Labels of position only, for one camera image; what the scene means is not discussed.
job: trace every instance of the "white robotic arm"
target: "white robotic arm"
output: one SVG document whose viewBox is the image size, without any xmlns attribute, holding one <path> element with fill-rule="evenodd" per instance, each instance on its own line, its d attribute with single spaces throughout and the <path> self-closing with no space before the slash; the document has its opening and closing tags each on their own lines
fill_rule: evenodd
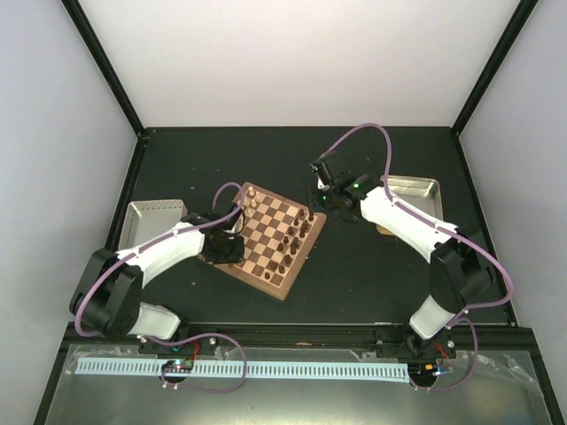
<svg viewBox="0 0 567 425">
<path fill-rule="evenodd" d="M 435 227 L 428 226 L 411 216 L 396 204 L 402 204 L 409 210 L 421 215 L 434 223 Z M 437 246 L 450 239 L 449 236 L 438 232 L 436 227 L 441 225 L 449 230 L 456 231 L 457 229 L 455 224 L 431 217 L 395 195 L 390 200 L 386 195 L 385 188 L 380 186 L 371 190 L 366 198 L 362 199 L 361 216 L 390 230 L 390 232 L 419 252 L 428 263 L 431 263 L 431 253 L 436 250 Z M 453 317 L 454 313 L 445 310 L 435 301 L 432 295 L 429 295 L 423 301 L 421 307 L 412 315 L 409 320 L 409 326 L 422 339 L 430 339 Z"/>
<path fill-rule="evenodd" d="M 189 257 L 195 257 L 203 251 L 205 235 L 198 231 L 183 233 L 184 229 L 193 227 L 190 223 L 177 223 L 164 235 L 142 243 L 134 248 L 116 252 L 118 259 L 124 259 L 130 254 L 136 256 L 126 261 L 129 266 L 139 267 L 143 273 L 142 289 L 158 274 L 166 271 L 178 262 Z M 159 243 L 150 250 L 141 251 L 144 245 L 169 234 L 175 234 Z M 169 339 L 181 323 L 179 316 L 161 305 L 140 303 L 138 318 L 128 335 L 156 336 Z"/>
<path fill-rule="evenodd" d="M 230 230 L 241 212 L 233 204 L 231 220 L 219 219 L 214 212 L 193 213 L 134 248 L 96 251 L 73 295 L 71 313 L 111 339 L 125 335 L 170 339 L 182 319 L 162 305 L 142 303 L 142 290 L 168 268 L 198 254 L 215 264 L 240 262 L 244 239 Z M 105 276 L 112 267 L 116 270 Z"/>
<path fill-rule="evenodd" d="M 467 301 L 492 283 L 476 252 L 438 231 L 462 233 L 455 224 L 431 217 L 394 194 L 389 196 L 384 184 L 369 174 L 356 178 L 336 151 L 325 153 L 311 168 L 317 174 L 317 187 L 309 191 L 311 206 L 343 210 L 387 228 L 430 263 L 431 294 L 409 320 L 421 342 L 433 338 Z M 477 231 L 467 229 L 467 233 L 478 237 Z"/>
</svg>

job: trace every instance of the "wire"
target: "wire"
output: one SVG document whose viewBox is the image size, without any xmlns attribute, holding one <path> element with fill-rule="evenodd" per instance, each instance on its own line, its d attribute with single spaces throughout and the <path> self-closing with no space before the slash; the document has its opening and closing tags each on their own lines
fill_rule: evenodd
<svg viewBox="0 0 567 425">
<path fill-rule="evenodd" d="M 464 378 L 461 379 L 461 381 L 456 382 L 452 385 L 448 385 L 446 387 L 442 387 L 442 388 L 435 388 L 435 387 L 420 387 L 419 385 L 417 385 L 413 379 L 409 378 L 409 383 L 416 389 L 416 390 L 425 390 L 425 391 L 435 391 L 435 392 L 442 392 L 442 391 L 449 391 L 449 390 L 454 390 L 455 388 L 460 387 L 461 385 L 463 385 L 464 383 L 466 383 L 475 373 L 475 370 L 477 370 L 477 360 L 478 360 L 478 337 L 477 337 L 477 331 L 475 330 L 474 325 L 472 324 L 472 321 L 470 321 L 469 319 L 467 319 L 466 317 L 462 317 L 459 321 L 457 321 L 455 323 L 455 325 L 459 324 L 459 323 L 463 323 L 466 322 L 469 325 L 470 331 L 472 332 L 472 343 L 474 344 L 474 351 L 473 351 L 473 357 L 472 357 L 472 364 L 470 365 L 470 369 L 469 372 L 464 376 Z"/>
<path fill-rule="evenodd" d="M 447 353 L 445 352 L 445 350 L 443 350 L 443 347 L 441 347 L 441 345 L 439 345 L 438 343 L 435 343 L 435 347 L 441 353 L 441 356 L 443 356 L 444 359 L 449 360 L 449 363 L 451 363 L 451 366 L 454 367 L 454 361 L 452 359 L 450 359 L 449 356 L 447 356 Z"/>
<path fill-rule="evenodd" d="M 502 277 L 504 278 L 504 282 L 506 283 L 508 291 L 503 298 L 501 298 L 497 301 L 491 301 L 491 302 L 488 302 L 488 303 L 477 303 L 477 304 L 466 305 L 458 314 L 456 314 L 448 322 L 447 326 L 448 327 L 454 326 L 461 319 L 462 315 L 464 313 L 467 313 L 469 310 L 475 310 L 475 309 L 478 309 L 478 308 L 497 307 L 499 305 L 504 305 L 504 304 L 508 303 L 510 301 L 510 299 L 512 298 L 512 296 L 514 295 L 514 290 L 515 290 L 514 283 L 512 282 L 512 278 L 509 275 L 508 271 L 504 268 L 504 266 L 495 257 L 493 257 L 488 251 L 486 251 L 481 246 L 472 242 L 470 239 L 459 235 L 458 233 L 454 232 L 453 230 L 449 230 L 447 228 L 442 228 L 440 226 L 437 226 L 433 221 L 428 220 L 427 218 L 423 217 L 418 212 L 415 212 L 414 210 L 407 208 L 405 205 L 403 205 L 400 202 L 394 201 L 393 194 L 390 191 L 390 188 L 388 186 L 388 176 L 390 175 L 390 165 L 392 163 L 392 141 L 390 140 L 390 135 L 388 134 L 388 132 L 386 131 L 385 128 L 383 128 L 382 126 L 379 126 L 378 124 L 375 124 L 375 123 L 360 124 L 360 126 L 353 127 L 350 130 L 348 130 L 342 137 L 340 137 L 336 142 L 334 142 L 334 144 L 332 144 L 329 147 L 329 149 L 326 150 L 322 154 L 322 156 L 324 156 L 327 153 L 335 150 L 346 138 L 348 138 L 351 134 L 357 132 L 358 130 L 360 130 L 362 128 L 376 128 L 376 129 L 380 130 L 382 135 L 384 135 L 384 140 L 386 142 L 386 165 L 384 167 L 384 175 L 382 177 L 382 181 L 384 182 L 384 191 L 385 191 L 385 194 L 388 197 L 388 199 L 390 201 L 392 201 L 392 203 L 394 205 L 398 206 L 402 211 L 404 211 L 405 213 L 408 213 L 409 215 L 411 215 L 415 219 L 418 219 L 419 221 L 421 221 L 422 223 L 426 224 L 427 226 L 429 226 L 431 228 L 435 228 L 438 232 L 443 233 L 444 235 L 452 237 L 453 239 L 455 239 L 456 241 L 458 241 L 460 243 L 464 243 L 465 245 L 472 248 L 474 251 L 478 252 L 480 255 L 482 255 L 484 258 L 486 258 L 494 267 L 496 267 L 496 269 L 501 273 Z"/>
<path fill-rule="evenodd" d="M 240 227 L 240 230 L 238 230 L 237 232 L 227 232 L 225 231 L 224 233 L 229 235 L 229 236 L 238 236 L 242 233 L 242 231 L 245 229 L 246 227 L 246 214 L 245 214 L 245 210 L 242 210 L 242 214 L 240 214 L 240 217 L 242 217 L 242 224 Z"/>
<path fill-rule="evenodd" d="M 197 354 L 199 350 L 200 347 L 198 345 L 198 341 L 193 342 L 193 357 L 191 358 L 191 360 L 195 361 L 197 359 Z"/>
<path fill-rule="evenodd" d="M 163 382 L 164 386 L 167 387 L 168 385 L 172 385 L 174 387 L 183 388 L 183 389 L 186 389 L 186 390 L 197 390 L 197 391 L 201 391 L 201 392 L 206 392 L 208 394 L 229 394 L 230 392 L 238 390 L 242 386 L 242 384 L 245 382 L 246 373 L 248 371 L 248 358 L 246 358 L 245 351 L 243 350 L 242 346 L 238 343 L 238 341 L 236 339 L 233 339 L 228 335 L 217 334 L 217 333 L 213 333 L 213 332 L 207 333 L 207 334 L 200 334 L 200 335 L 192 336 L 191 338 L 182 339 L 181 341 L 176 341 L 174 343 L 170 343 L 168 341 L 163 341 L 163 340 L 161 340 L 159 338 L 155 338 L 153 336 L 147 336 L 147 338 L 150 341 L 153 341 L 154 343 L 163 345 L 165 347 L 175 347 L 177 345 L 192 343 L 193 341 L 197 341 L 201 338 L 210 338 L 210 337 L 226 339 L 227 341 L 233 343 L 234 346 L 240 351 L 240 354 L 242 355 L 243 368 L 242 368 L 242 375 L 238 379 L 238 382 L 235 383 L 232 387 L 229 387 L 225 390 L 214 390 L 212 388 L 198 387 L 197 385 L 189 385 L 188 383 L 172 384 L 172 383 L 166 381 L 166 372 L 168 372 L 168 370 L 164 370 L 161 373 L 161 381 Z"/>
<path fill-rule="evenodd" d="M 240 192 L 240 206 L 241 206 L 241 208 L 244 207 L 245 193 L 244 193 L 242 187 L 238 183 L 234 183 L 234 182 L 225 183 L 217 190 L 216 194 L 214 195 L 214 199 L 213 199 L 213 207 L 216 205 L 216 201 L 217 201 L 217 198 L 219 197 L 219 195 L 228 187 L 233 187 L 233 188 L 238 189 L 238 191 Z M 210 222 L 205 223 L 205 224 L 199 224 L 197 226 L 182 228 L 178 231 L 178 235 L 188 233 L 188 232 L 193 232 L 195 230 L 200 230 L 201 228 L 210 228 L 212 226 L 216 226 L 217 224 L 223 223 L 224 221 L 229 220 L 231 217 L 236 215 L 238 213 L 238 210 L 239 210 L 239 208 L 235 208 L 230 213 L 228 213 L 224 217 L 221 217 L 218 220 L 210 221 Z M 175 235 L 174 232 L 167 232 L 167 233 L 165 233 L 161 236 L 156 237 L 155 239 L 152 239 L 150 242 L 148 242 L 148 243 L 142 245 L 142 247 L 140 247 L 138 254 L 144 253 L 146 250 L 149 250 L 152 246 L 155 246 L 158 243 L 166 241 L 167 239 L 169 239 L 170 237 L 173 237 L 174 235 Z M 104 273 L 102 273 L 100 275 L 100 277 L 97 279 L 95 284 L 92 285 L 90 287 L 90 289 L 87 291 L 84 299 L 81 301 L 81 305 L 79 305 L 79 308 L 77 309 L 76 315 L 74 316 L 74 329 L 77 332 L 77 334 L 79 334 L 80 336 L 85 336 L 85 337 L 91 337 L 91 336 L 98 335 L 97 331 L 87 332 L 86 330 L 84 330 L 82 328 L 81 320 L 82 320 L 82 315 L 85 312 L 85 308 L 87 307 L 87 304 L 89 303 L 89 301 L 94 296 L 95 292 L 97 292 L 98 288 L 100 288 L 100 286 L 106 281 L 106 279 L 108 279 L 108 277 L 111 274 L 113 274 L 119 267 L 126 264 L 128 261 L 130 261 L 135 256 L 136 256 L 136 254 L 134 252 L 131 252 L 127 256 L 125 256 L 124 258 L 116 261 L 116 263 L 114 263 L 112 266 L 110 266 L 108 268 L 108 270 L 106 270 Z"/>
<path fill-rule="evenodd" d="M 421 366 L 408 366 L 408 373 L 410 375 L 417 375 L 419 377 L 432 376 L 435 372 L 435 367 L 432 364 Z"/>
</svg>

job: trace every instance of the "metal tray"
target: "metal tray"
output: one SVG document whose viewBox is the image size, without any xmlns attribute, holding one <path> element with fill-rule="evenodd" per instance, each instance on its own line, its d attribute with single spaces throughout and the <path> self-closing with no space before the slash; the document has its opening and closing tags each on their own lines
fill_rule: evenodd
<svg viewBox="0 0 567 425">
<path fill-rule="evenodd" d="M 407 177 L 401 175 L 388 176 L 388 187 L 404 201 L 419 208 L 437 219 L 443 220 L 441 205 L 441 189 L 439 182 L 423 177 Z M 382 235 L 393 235 L 382 226 L 377 226 Z"/>
<path fill-rule="evenodd" d="M 181 199 L 130 202 L 118 249 L 132 248 L 167 232 L 186 214 Z"/>
</svg>

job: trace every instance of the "white perforated strip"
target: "white perforated strip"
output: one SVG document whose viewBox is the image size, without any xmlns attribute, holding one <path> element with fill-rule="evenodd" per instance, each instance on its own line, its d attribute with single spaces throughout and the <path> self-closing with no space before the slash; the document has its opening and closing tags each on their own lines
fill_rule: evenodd
<svg viewBox="0 0 567 425">
<path fill-rule="evenodd" d="M 164 359 L 79 359 L 76 375 L 157 376 Z M 238 378 L 242 361 L 197 360 L 189 373 L 167 376 Z M 249 361 L 247 378 L 332 379 L 408 383 L 408 365 L 391 363 L 330 363 L 296 361 Z"/>
</svg>

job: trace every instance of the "chessboard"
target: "chessboard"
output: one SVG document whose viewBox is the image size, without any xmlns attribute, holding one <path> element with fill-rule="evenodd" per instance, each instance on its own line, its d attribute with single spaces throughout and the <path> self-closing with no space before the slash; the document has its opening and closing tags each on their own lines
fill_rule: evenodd
<svg viewBox="0 0 567 425">
<path fill-rule="evenodd" d="M 327 217 L 254 184 L 242 187 L 246 192 L 244 228 L 240 225 L 236 231 L 245 240 L 244 259 L 215 267 L 283 300 Z"/>
</svg>

